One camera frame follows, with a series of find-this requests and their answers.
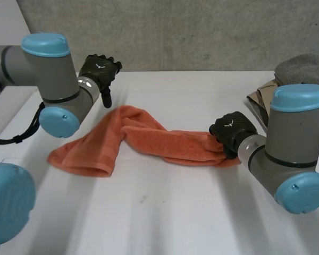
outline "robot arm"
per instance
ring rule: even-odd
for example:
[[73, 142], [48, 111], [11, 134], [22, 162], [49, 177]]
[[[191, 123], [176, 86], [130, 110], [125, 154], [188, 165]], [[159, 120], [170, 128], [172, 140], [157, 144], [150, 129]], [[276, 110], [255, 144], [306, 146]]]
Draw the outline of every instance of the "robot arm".
[[276, 89], [267, 138], [240, 112], [216, 120], [210, 132], [228, 158], [239, 157], [276, 202], [290, 213], [319, 207], [319, 85]]
[[102, 95], [111, 107], [108, 88], [120, 71], [120, 62], [90, 55], [77, 78], [64, 36], [38, 33], [26, 36], [21, 46], [0, 46], [0, 92], [6, 86], [37, 86], [45, 109], [41, 127], [55, 137], [70, 137]]
[[[39, 123], [54, 137], [72, 136], [99, 93], [104, 106], [111, 107], [109, 86], [120, 69], [122, 64], [114, 63], [112, 57], [90, 55], [77, 78], [65, 37], [54, 33], [28, 35], [21, 46], [0, 46], [0, 93], [6, 86], [37, 86], [43, 99], [29, 127], [32, 133], [26, 131], [18, 138], [0, 140], [0, 144], [20, 142], [31, 136]], [[0, 244], [24, 228], [35, 199], [28, 171], [0, 163]]]

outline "gray robot arm segment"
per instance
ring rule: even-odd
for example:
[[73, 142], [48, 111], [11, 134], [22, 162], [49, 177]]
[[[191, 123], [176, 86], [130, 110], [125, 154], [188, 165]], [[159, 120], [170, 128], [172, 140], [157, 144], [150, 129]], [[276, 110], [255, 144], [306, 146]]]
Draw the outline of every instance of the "gray robot arm segment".
[[[224, 120], [232, 125], [223, 125]], [[216, 120], [211, 134], [223, 143], [225, 151], [230, 148], [238, 155], [288, 212], [299, 214], [317, 209], [319, 85], [295, 84], [275, 91], [267, 138], [253, 133], [248, 122], [244, 115], [228, 114]]]
[[99, 94], [104, 106], [111, 106], [109, 86], [122, 68], [113, 61], [90, 55], [77, 78], [65, 37], [32, 34], [21, 46], [0, 46], [0, 92], [6, 86], [37, 86], [46, 106], [40, 125], [66, 138], [79, 128]]

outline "white tabletop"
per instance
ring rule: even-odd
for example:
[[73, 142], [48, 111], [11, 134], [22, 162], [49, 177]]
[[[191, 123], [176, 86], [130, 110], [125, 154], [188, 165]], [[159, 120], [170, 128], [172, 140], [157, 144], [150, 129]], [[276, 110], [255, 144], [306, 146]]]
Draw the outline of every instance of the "white tabletop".
[[[111, 86], [113, 108], [133, 105], [168, 130], [192, 131], [241, 111], [263, 134], [244, 101], [272, 78], [273, 72], [120, 73]], [[38, 187], [30, 221], [0, 254], [319, 255], [319, 209], [287, 213], [242, 165], [173, 165], [122, 143], [110, 178], [49, 166], [49, 152], [89, 132], [107, 113], [98, 101], [69, 139], [39, 129], [21, 144], [0, 146], [0, 162], [25, 167]], [[23, 132], [40, 102], [36, 92], [1, 138]]]

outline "gray concrete wall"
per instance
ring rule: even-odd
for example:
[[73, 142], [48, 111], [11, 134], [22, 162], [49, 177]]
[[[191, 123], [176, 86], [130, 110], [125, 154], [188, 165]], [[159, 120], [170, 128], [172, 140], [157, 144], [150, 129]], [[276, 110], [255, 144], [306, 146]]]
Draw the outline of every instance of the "gray concrete wall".
[[272, 70], [319, 54], [319, 0], [18, 0], [31, 32], [66, 35], [124, 71]]

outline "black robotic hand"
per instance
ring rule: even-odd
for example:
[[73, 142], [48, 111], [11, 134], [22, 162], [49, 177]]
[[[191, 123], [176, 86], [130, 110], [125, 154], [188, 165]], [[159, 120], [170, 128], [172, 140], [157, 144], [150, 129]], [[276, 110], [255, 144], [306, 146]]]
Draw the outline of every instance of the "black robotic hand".
[[106, 58], [105, 55], [94, 54], [87, 56], [79, 76], [90, 78], [98, 85], [104, 106], [110, 108], [112, 100], [109, 86], [121, 69], [122, 63], [115, 63], [113, 57]]
[[209, 128], [211, 135], [223, 144], [223, 152], [228, 159], [238, 156], [238, 149], [245, 138], [257, 134], [252, 122], [240, 112], [218, 118]]

